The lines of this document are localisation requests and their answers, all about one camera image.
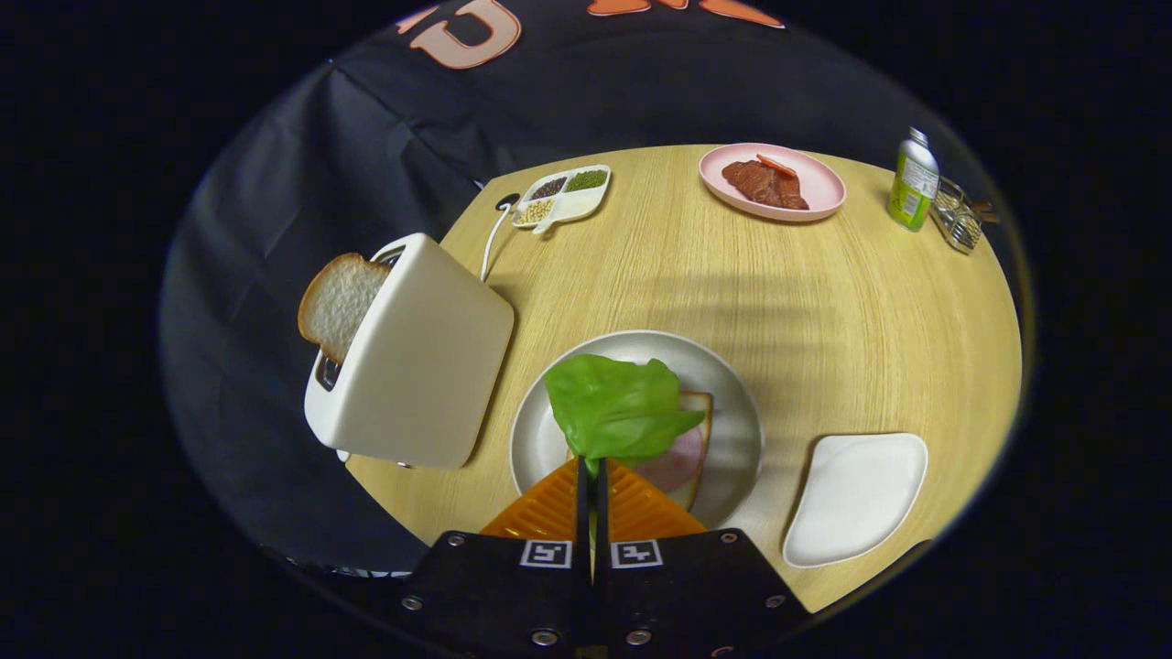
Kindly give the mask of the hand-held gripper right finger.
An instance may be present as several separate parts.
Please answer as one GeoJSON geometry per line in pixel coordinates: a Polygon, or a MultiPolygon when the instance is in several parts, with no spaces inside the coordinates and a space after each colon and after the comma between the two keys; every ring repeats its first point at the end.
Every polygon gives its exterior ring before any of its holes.
{"type": "Polygon", "coordinates": [[[600,463],[597,514],[609,658],[749,658],[815,625],[744,530],[703,528],[625,466],[600,463]]]}

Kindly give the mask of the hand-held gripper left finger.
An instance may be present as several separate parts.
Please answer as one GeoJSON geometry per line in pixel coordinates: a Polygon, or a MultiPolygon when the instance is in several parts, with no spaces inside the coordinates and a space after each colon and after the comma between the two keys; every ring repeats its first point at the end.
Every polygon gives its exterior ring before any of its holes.
{"type": "Polygon", "coordinates": [[[395,625],[449,658],[573,658],[590,602],[590,473],[571,458],[481,534],[440,535],[395,625]]]}

